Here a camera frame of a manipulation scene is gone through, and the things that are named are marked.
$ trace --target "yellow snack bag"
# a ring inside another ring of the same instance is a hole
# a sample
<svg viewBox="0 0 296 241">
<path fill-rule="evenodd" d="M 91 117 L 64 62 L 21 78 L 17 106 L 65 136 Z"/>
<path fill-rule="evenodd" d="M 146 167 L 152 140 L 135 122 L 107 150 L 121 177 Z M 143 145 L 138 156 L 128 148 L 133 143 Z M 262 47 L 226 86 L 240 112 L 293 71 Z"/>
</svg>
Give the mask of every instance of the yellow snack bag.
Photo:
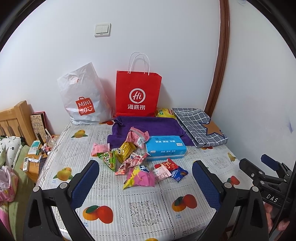
<svg viewBox="0 0 296 241">
<path fill-rule="evenodd" d="M 155 112 L 155 117 L 169 117 L 176 119 L 173 110 L 162 108 L 161 110 L 157 110 Z"/>
<path fill-rule="evenodd" d="M 115 151 L 115 156 L 120 163 L 123 163 L 127 158 L 129 158 L 135 149 L 136 147 L 132 142 L 124 142 L 121 147 Z"/>
</svg>

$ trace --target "wooden nightstand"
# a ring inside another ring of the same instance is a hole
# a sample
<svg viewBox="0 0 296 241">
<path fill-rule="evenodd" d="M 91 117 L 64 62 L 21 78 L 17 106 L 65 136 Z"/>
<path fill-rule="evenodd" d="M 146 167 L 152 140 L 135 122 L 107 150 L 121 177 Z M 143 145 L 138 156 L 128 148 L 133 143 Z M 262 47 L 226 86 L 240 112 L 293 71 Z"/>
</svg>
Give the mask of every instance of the wooden nightstand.
<svg viewBox="0 0 296 241">
<path fill-rule="evenodd" d="M 26 157 L 29 158 L 35 158 L 35 159 L 39 159 L 39 156 L 41 155 L 26 155 Z M 29 170 L 26 172 L 27 176 L 34 182 L 37 182 L 37 179 L 39 177 L 39 163 L 34 163 L 34 162 L 30 162 L 29 164 Z"/>
</svg>

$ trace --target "star pattern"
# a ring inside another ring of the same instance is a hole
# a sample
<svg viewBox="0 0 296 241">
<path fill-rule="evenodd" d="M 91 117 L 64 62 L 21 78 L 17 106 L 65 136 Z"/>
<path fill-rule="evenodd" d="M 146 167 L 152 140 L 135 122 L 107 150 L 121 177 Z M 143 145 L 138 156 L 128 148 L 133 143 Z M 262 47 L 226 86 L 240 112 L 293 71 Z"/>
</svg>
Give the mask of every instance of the star pattern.
<svg viewBox="0 0 296 241">
<path fill-rule="evenodd" d="M 216 124 L 213 122 L 213 121 L 209 121 L 209 123 L 200 123 L 204 128 L 206 128 L 206 133 L 207 133 L 207 136 L 208 135 L 211 135 L 211 134 L 218 134 L 220 136 L 223 136 L 223 133 L 221 132 L 221 130 L 219 129 L 218 126 L 216 126 Z"/>
</svg>

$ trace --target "blue gripper pad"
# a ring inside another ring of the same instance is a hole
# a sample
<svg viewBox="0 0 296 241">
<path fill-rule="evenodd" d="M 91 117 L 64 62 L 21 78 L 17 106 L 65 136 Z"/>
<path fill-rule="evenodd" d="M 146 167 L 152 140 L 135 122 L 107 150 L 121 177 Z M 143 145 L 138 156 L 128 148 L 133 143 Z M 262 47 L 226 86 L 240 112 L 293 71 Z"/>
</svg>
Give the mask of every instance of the blue gripper pad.
<svg viewBox="0 0 296 241">
<path fill-rule="evenodd" d="M 71 208 L 75 210 L 84 203 L 92 185 L 99 175 L 99 164 L 95 160 L 90 160 L 87 166 L 82 170 L 81 173 L 76 174 L 73 179 L 69 182 L 69 185 L 77 184 L 71 190 Z"/>
<path fill-rule="evenodd" d="M 261 156 L 261 162 L 263 162 L 265 165 L 267 165 L 268 167 L 270 167 L 274 171 L 277 171 L 279 169 L 278 162 L 273 160 L 271 157 L 269 157 L 266 154 L 263 154 Z"/>
<path fill-rule="evenodd" d="M 192 174 L 210 207 L 218 211 L 221 207 L 220 194 L 209 176 L 205 173 L 197 161 L 195 161 L 192 165 Z"/>
</svg>

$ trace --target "plaid fabric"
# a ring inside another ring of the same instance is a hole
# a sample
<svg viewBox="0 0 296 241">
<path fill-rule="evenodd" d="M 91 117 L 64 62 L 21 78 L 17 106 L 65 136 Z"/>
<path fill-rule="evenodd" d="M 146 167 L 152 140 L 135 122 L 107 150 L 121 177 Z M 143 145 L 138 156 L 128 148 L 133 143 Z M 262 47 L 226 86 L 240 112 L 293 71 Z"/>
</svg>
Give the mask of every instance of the plaid fabric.
<svg viewBox="0 0 296 241">
<path fill-rule="evenodd" d="M 210 147 L 226 144 L 228 137 L 222 133 L 212 133 L 207 135 L 207 128 L 202 124 L 210 123 L 211 118 L 201 109 L 194 108 L 173 108 L 178 123 L 192 139 L 194 145 L 200 147 Z"/>
</svg>

